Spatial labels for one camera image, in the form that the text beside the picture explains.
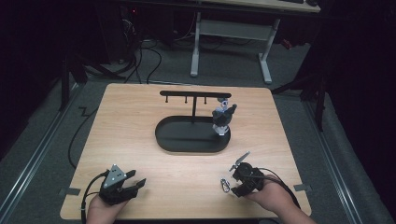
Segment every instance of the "gray carpet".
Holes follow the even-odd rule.
[[[191,48],[188,42],[175,45],[172,49],[158,44],[155,49],[161,54],[161,65],[151,75],[151,84],[155,81],[187,83],[196,85],[265,87],[274,89],[293,80],[309,46],[296,47],[291,50],[274,45],[268,58],[273,76],[273,84],[263,83],[257,55],[251,50],[234,50],[234,45],[220,46],[206,44],[203,46],[199,76],[191,78]],[[245,45],[257,50],[260,43],[252,42]],[[138,73],[142,82],[146,82],[148,74],[160,61],[160,56],[152,49],[142,50],[142,63]],[[117,70],[122,65],[112,64],[108,68]],[[79,223],[60,218],[60,210],[64,202],[63,189],[69,186],[74,169],[67,159],[69,144],[85,120],[81,107],[91,113],[99,106],[106,85],[115,80],[106,77],[89,76],[90,80],[82,88],[69,111],[64,117],[59,131],[54,135],[44,160],[36,170],[34,178],[19,199],[7,223]],[[130,79],[138,83],[136,74]],[[304,184],[311,190],[307,192],[312,207],[312,218],[318,223],[349,223],[347,213],[340,200],[337,189],[325,163],[322,144],[317,138],[312,117],[307,113],[306,106],[300,101],[297,91],[287,91],[275,95],[276,106],[290,142],[290,148],[296,160]],[[327,143],[332,150],[340,172],[349,186],[351,194],[359,208],[362,223],[394,223],[384,205],[364,173],[353,149],[345,138],[342,126],[334,113],[329,97],[326,99],[326,110],[323,127]],[[18,139],[8,155],[1,161],[0,202],[3,202],[11,191],[19,174],[35,152],[41,138],[54,119],[60,105],[60,85],[52,90],[48,99],[40,106],[30,119],[29,125]],[[85,140],[89,134],[94,116],[89,118],[71,147],[72,162],[78,162]],[[262,220],[260,223],[274,223],[273,220]]]

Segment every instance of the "desk leg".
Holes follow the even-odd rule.
[[[274,38],[275,38],[277,27],[279,26],[279,23],[280,23],[280,19],[275,20],[274,25],[271,29],[271,32],[270,32],[268,40],[267,40],[267,46],[265,48],[265,52],[259,54],[260,65],[262,66],[262,75],[264,76],[264,82],[266,84],[272,83],[271,74],[270,74],[270,71],[268,69],[268,64],[267,64],[267,57],[270,52],[271,46],[274,42]]]
[[[194,52],[192,53],[191,72],[190,72],[190,75],[192,77],[198,76],[200,28],[201,28],[201,12],[197,12],[197,22],[195,24]]]

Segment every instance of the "metal clip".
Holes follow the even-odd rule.
[[[220,183],[221,183],[224,193],[228,193],[230,191],[230,183],[224,178],[222,178],[220,180]]]

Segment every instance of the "wooden tabletop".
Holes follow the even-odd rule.
[[[314,13],[320,12],[319,6],[311,7],[305,1],[302,4],[285,2],[280,0],[201,0],[201,1],[208,3],[238,5],[244,7],[264,7],[271,9],[299,11],[299,12],[314,12]]]
[[[192,99],[185,104],[184,97],[175,96],[166,103],[160,91],[230,93],[229,102],[237,104],[237,108],[230,123],[229,145],[214,154],[171,153],[160,148],[154,133],[158,122],[168,116],[190,116],[192,108]],[[215,98],[208,98],[207,104],[199,98],[196,116],[210,117],[217,106]],[[302,181],[268,89],[110,84],[70,184],[81,193],[66,196],[61,217],[80,219],[85,189],[112,164],[125,173],[136,170],[136,176],[125,181],[124,187],[147,179],[146,186],[129,201],[119,219],[275,217],[256,203],[222,190],[223,177],[232,187],[237,186],[231,178],[233,172],[228,170],[247,151],[250,155],[245,162],[277,173],[292,189],[303,211],[311,214],[305,192],[296,192],[292,187]],[[90,192],[98,191],[103,180],[98,179]]]

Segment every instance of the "black stand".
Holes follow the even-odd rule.
[[[197,97],[230,98],[230,93],[201,91],[161,91],[160,95],[193,97],[191,116],[171,116],[161,120],[156,129],[155,137],[160,147],[171,152],[214,153],[227,147],[231,138],[231,130],[218,135],[213,130],[212,117],[195,116]]]

